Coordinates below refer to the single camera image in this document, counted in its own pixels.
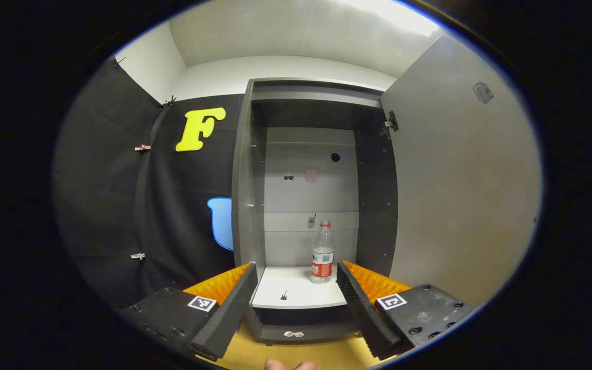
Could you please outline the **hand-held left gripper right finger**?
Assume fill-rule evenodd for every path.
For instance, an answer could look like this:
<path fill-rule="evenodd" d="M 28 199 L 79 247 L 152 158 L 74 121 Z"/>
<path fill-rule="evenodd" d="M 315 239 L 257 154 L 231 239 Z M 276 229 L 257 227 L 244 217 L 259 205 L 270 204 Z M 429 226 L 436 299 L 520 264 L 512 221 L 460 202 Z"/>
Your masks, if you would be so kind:
<path fill-rule="evenodd" d="M 476 310 L 432 284 L 409 287 L 351 262 L 338 263 L 336 283 L 379 360 L 423 346 Z"/>

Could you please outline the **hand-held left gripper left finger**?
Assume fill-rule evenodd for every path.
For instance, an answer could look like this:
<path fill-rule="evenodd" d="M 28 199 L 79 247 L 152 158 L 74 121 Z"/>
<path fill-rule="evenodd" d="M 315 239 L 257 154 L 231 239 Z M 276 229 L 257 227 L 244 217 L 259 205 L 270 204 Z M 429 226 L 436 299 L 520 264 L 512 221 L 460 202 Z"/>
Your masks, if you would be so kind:
<path fill-rule="evenodd" d="M 179 290 L 166 287 L 123 309 L 122 318 L 175 354 L 223 358 L 258 284 L 250 262 Z"/>

